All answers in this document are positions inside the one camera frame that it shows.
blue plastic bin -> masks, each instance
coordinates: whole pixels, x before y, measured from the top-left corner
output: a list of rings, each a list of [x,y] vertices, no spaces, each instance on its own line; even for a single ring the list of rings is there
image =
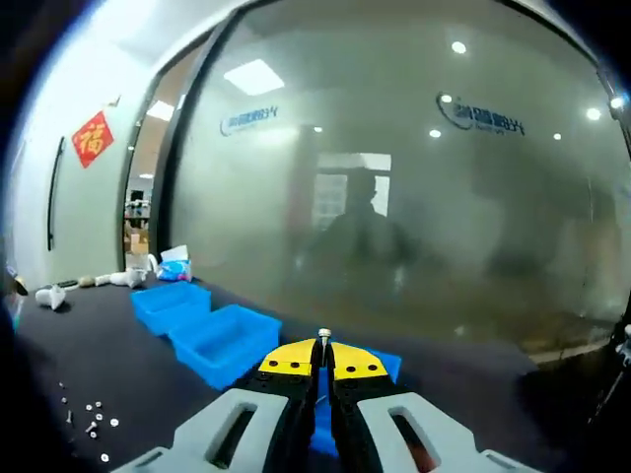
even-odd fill
[[[210,314],[210,292],[180,281],[131,293],[136,317],[156,336]]]
[[[215,310],[169,333],[175,355],[215,389],[224,389],[278,347],[282,322],[240,305]]]
[[[387,373],[396,382],[398,372],[401,368],[401,357],[390,355],[388,353],[378,352],[365,348],[367,352],[372,353],[379,358],[384,364]],[[335,440],[331,433],[331,406],[328,403],[328,373],[327,368],[319,369],[319,378],[317,381],[317,399],[320,400],[315,406],[315,431],[312,435],[311,447],[321,453],[337,457],[337,448],[335,448]]]

glass wall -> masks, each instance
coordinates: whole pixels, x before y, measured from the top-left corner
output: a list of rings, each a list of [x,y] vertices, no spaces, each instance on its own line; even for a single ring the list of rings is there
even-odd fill
[[[204,78],[170,244],[322,326],[589,344],[630,286],[608,101],[582,52],[495,1],[268,4]]]

white toy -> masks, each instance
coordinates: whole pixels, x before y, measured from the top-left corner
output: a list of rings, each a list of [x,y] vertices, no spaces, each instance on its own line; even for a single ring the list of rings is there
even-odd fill
[[[128,269],[123,273],[111,273],[97,276],[95,278],[95,285],[102,286],[103,284],[114,284],[115,286],[129,286],[134,289],[136,286],[142,284],[147,277],[147,273],[142,269]]]
[[[35,301],[39,305],[57,310],[66,299],[66,292],[57,285],[49,289],[40,289],[35,293]]]

ceiling light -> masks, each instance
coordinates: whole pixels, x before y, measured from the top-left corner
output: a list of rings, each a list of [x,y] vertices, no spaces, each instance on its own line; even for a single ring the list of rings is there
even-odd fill
[[[456,41],[452,43],[452,49],[454,50],[454,52],[457,52],[458,54],[466,53],[466,46],[460,41]]]
[[[260,96],[285,87],[283,80],[262,59],[256,59],[228,71],[224,79],[232,82],[249,96]]]
[[[163,101],[157,101],[151,108],[147,110],[149,116],[155,116],[161,120],[169,121],[174,116],[174,106],[164,103]]]
[[[590,120],[599,120],[600,119],[600,110],[597,108],[590,108],[587,112],[587,117]]]
[[[614,97],[611,99],[611,108],[622,108],[624,105],[624,99],[622,97]]]

